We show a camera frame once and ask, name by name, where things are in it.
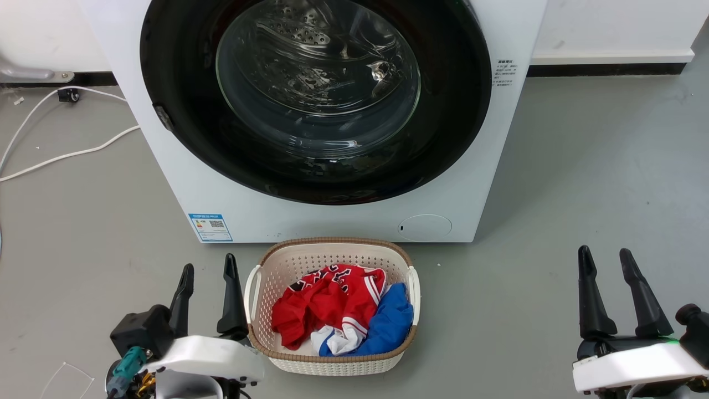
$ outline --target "clothes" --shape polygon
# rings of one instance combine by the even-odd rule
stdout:
[[[369,321],[367,338],[357,349],[344,356],[385,354],[398,348],[406,339],[413,322],[413,306],[406,300],[406,285],[393,284],[382,297],[376,314]],[[320,356],[333,356],[333,342],[338,342],[343,333],[325,326],[311,334],[313,347]]]
[[[326,325],[337,328],[342,339],[333,341],[333,353],[346,353],[367,336],[385,287],[382,269],[327,266],[286,289],[273,305],[271,327],[290,350],[299,348],[313,331]]]

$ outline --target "basket handle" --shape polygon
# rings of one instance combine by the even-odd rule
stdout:
[[[421,312],[421,284],[418,281],[418,272],[413,266],[408,267],[409,297],[413,306],[413,325],[418,325],[418,316]]]
[[[259,302],[259,290],[261,289],[261,272],[259,269],[261,265],[256,265],[251,273],[249,273],[249,278],[246,280],[246,287],[244,288],[244,310],[246,311],[246,322],[251,324],[251,317],[256,315],[256,305]],[[256,287],[254,289],[254,303],[250,305],[251,302],[251,289],[254,283],[254,277],[256,278]]]

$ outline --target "black baseboard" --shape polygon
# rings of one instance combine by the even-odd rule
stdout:
[[[527,77],[679,75],[686,62],[662,64],[530,65]]]
[[[619,76],[619,75],[679,75],[686,62],[665,64],[584,64],[584,65],[530,65],[527,77],[562,76]],[[62,86],[117,86],[112,72],[76,72],[68,83],[8,83],[3,87],[62,87]]]
[[[30,89],[33,87],[56,88],[63,86],[118,86],[118,83],[116,82],[116,77],[113,76],[112,72],[75,72],[74,79],[72,79],[71,82],[66,83],[5,83],[0,84],[0,86]]]

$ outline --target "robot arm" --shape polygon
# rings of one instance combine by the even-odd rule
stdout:
[[[579,249],[579,324],[584,340],[573,365],[576,390],[604,399],[685,397],[686,387],[706,392],[709,314],[696,305],[682,307],[676,318],[687,331],[679,340],[668,337],[674,331],[629,250],[620,251],[620,262],[635,304],[634,336],[616,336],[596,285],[591,251],[587,246]]]
[[[111,332],[123,357],[106,377],[111,399],[227,398],[250,399],[243,391],[264,378],[262,358],[250,347],[241,284],[234,255],[224,263],[223,316],[218,337],[187,334],[194,267],[182,271],[170,308],[155,305],[126,315]]]

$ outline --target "metal bracket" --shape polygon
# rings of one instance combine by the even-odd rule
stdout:
[[[66,83],[74,79],[71,71],[52,71],[19,67],[0,55],[0,84]]]

